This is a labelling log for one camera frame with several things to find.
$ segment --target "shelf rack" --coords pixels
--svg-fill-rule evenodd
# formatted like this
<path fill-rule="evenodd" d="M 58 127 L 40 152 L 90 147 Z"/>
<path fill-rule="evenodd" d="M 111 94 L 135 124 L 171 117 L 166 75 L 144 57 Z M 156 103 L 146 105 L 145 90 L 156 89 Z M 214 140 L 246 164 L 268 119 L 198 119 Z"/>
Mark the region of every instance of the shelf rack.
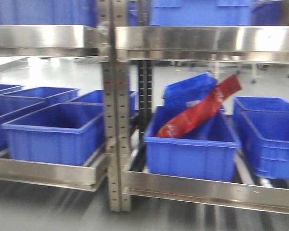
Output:
<path fill-rule="evenodd" d="M 140 0 L 138 3 L 139 9 L 147 5 Z M 101 162 L 103 166 L 107 163 L 108 167 L 110 209 L 130 211 L 131 195 L 140 195 L 289 214 L 289 182 L 285 183 L 287 187 L 278 187 L 259 184 L 262 179 L 257 179 L 253 185 L 242 178 L 227 183 L 147 173 L 142 139 L 140 151 L 131 149 L 128 106 L 129 60 L 139 61 L 142 134 L 151 116 L 152 60 L 289 64 L 289 27 L 149 27 L 144 26 L 148 25 L 148 10 L 141 10 L 139 27 L 126 27 L 127 0 L 99 0 L 98 5 L 99 29 L 85 26 L 0 26 L 0 56 L 104 57 L 101 65 L 108 140 L 106 160 Z M 238 155 L 237 158 L 237 172 L 240 174 L 248 166 L 242 165 L 244 157 Z M 100 174 L 101 177 L 94 180 L 94 175 L 90 176 L 94 172 L 92 166 L 42 165 L 56 174 L 58 168 L 68 172 L 63 178 L 53 178 L 56 182 L 53 185 L 59 187 L 88 189 L 80 178 L 71 177 L 75 171 L 86 178 L 86 183 L 97 186 L 105 176 Z M 33 166 L 41 164 L 1 157 L 0 179 L 52 185 L 51 182 L 45 183 L 45 179 L 28 180 L 12 171 L 17 168 L 32 172 Z M 95 172 L 103 172 L 101 165 L 96 167 L 101 171 Z M 42 172 L 44 170 L 37 171 L 35 177 Z M 74 187 L 72 180 L 81 182 L 81 186 Z"/>

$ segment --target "plastic storage crate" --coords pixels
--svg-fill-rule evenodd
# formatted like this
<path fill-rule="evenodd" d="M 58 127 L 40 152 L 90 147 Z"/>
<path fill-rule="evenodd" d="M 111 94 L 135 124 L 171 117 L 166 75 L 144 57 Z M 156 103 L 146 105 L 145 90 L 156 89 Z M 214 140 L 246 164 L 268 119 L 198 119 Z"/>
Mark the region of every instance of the plastic storage crate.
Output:
<path fill-rule="evenodd" d="M 11 158 L 81 166 L 105 142 L 102 105 L 59 103 L 2 125 Z"/>
<path fill-rule="evenodd" d="M 1 129 L 1 124 L 43 107 L 43 103 L 32 104 L 30 102 L 21 102 L 15 103 L 12 107 L 6 106 L 5 103 L 5 100 L 0 99 L 0 151 L 7 147 L 6 135 Z"/>
<path fill-rule="evenodd" d="M 277 26 L 280 23 L 282 0 L 262 1 L 252 9 L 252 26 Z"/>
<path fill-rule="evenodd" d="M 22 88 L 21 85 L 0 84 L 0 94 L 21 90 Z"/>
<path fill-rule="evenodd" d="M 194 106 L 203 100 L 216 84 L 217 81 L 210 73 L 204 73 L 167 85 L 163 96 L 164 106 Z"/>
<path fill-rule="evenodd" d="M 230 181 L 241 144 L 221 112 L 182 139 L 155 137 L 167 121 L 184 109 L 157 108 L 144 135 L 150 173 Z"/>
<path fill-rule="evenodd" d="M 129 25 L 130 26 L 137 26 L 138 25 L 138 13 L 137 13 L 137 3 L 130 2 L 129 3 Z"/>
<path fill-rule="evenodd" d="M 2 94 L 0 98 L 9 101 L 10 104 L 13 104 L 15 101 L 45 102 L 45 106 L 50 106 L 56 103 L 65 103 L 77 97 L 78 90 L 72 88 L 38 87 Z"/>
<path fill-rule="evenodd" d="M 252 0 L 153 0 L 152 26 L 249 26 Z"/>
<path fill-rule="evenodd" d="M 255 174 L 289 179 L 289 113 L 243 112 L 242 118 L 236 126 Z"/>
<path fill-rule="evenodd" d="M 133 116 L 137 111 L 138 92 L 130 91 L 130 115 Z M 71 103 L 104 103 L 104 91 L 94 90 L 85 95 L 76 97 L 69 101 Z"/>
<path fill-rule="evenodd" d="M 276 97 L 235 96 L 233 120 L 239 123 L 243 111 L 289 112 L 289 102 Z"/>
<path fill-rule="evenodd" d="M 0 25 L 97 26 L 95 0 L 0 0 Z"/>

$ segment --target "stainless steel shelf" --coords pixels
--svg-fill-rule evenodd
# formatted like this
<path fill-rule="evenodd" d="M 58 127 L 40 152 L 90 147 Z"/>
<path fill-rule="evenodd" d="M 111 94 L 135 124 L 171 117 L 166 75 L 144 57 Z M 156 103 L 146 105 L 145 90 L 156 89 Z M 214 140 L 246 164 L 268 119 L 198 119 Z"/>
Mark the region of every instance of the stainless steel shelf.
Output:
<path fill-rule="evenodd" d="M 102 35 L 88 26 L 0 26 L 0 56 L 98 55 Z"/>
<path fill-rule="evenodd" d="M 289 26 L 117 27 L 119 59 L 289 64 Z"/>
<path fill-rule="evenodd" d="M 139 152 L 123 171 L 123 193 L 289 214 L 289 180 L 249 177 L 243 159 L 236 158 L 233 182 L 220 182 L 146 173 L 144 153 Z"/>
<path fill-rule="evenodd" d="M 101 148 L 83 166 L 12 160 L 8 151 L 0 153 L 0 180 L 40 184 L 95 192 L 108 168 L 108 158 Z"/>

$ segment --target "stacked blue bin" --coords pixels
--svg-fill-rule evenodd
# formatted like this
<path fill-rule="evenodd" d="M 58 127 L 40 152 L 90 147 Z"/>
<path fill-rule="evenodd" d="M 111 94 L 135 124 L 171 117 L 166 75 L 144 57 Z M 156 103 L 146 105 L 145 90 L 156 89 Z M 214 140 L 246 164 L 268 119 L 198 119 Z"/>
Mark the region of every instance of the stacked blue bin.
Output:
<path fill-rule="evenodd" d="M 282 0 L 260 1 L 252 9 L 252 26 L 277 26 L 280 24 Z"/>
<path fill-rule="evenodd" d="M 7 148 L 7 138 L 1 129 L 1 124 L 20 116 L 26 115 L 43 107 L 43 103 L 17 102 L 7 105 L 4 99 L 0 99 L 0 151 Z"/>
<path fill-rule="evenodd" d="M 155 137 L 185 107 L 158 107 L 144 141 L 150 173 L 231 181 L 239 138 L 220 111 L 181 139 Z"/>
<path fill-rule="evenodd" d="M 97 26 L 95 0 L 0 0 L 0 25 Z"/>
<path fill-rule="evenodd" d="M 21 85 L 0 84 L 0 95 L 16 90 L 21 90 L 22 88 L 23 86 Z"/>
<path fill-rule="evenodd" d="M 167 85 L 163 99 L 164 106 L 194 106 L 217 84 L 211 73 L 203 73 L 183 81 Z"/>
<path fill-rule="evenodd" d="M 166 86 L 164 106 L 157 108 L 144 134 L 150 173 L 232 180 L 241 143 L 221 110 L 180 139 L 156 137 L 163 125 L 203 100 L 216 84 L 210 73 L 204 73 Z"/>
<path fill-rule="evenodd" d="M 235 97 L 234 122 L 256 175 L 289 179 L 289 102 Z"/>
<path fill-rule="evenodd" d="M 137 112 L 137 100 L 138 92 L 130 91 L 130 116 L 134 116 Z M 104 104 L 104 91 L 103 90 L 94 90 L 82 96 L 76 97 L 69 101 L 70 103 L 103 103 Z"/>
<path fill-rule="evenodd" d="M 152 26 L 249 26 L 253 0 L 153 0 Z"/>
<path fill-rule="evenodd" d="M 102 105 L 59 103 L 2 125 L 12 159 L 83 165 L 105 142 Z"/>
<path fill-rule="evenodd" d="M 74 88 L 38 87 L 2 94 L 0 98 L 5 99 L 10 105 L 15 102 L 44 102 L 45 106 L 50 106 L 55 103 L 65 103 L 77 97 L 78 91 L 79 89 Z"/>

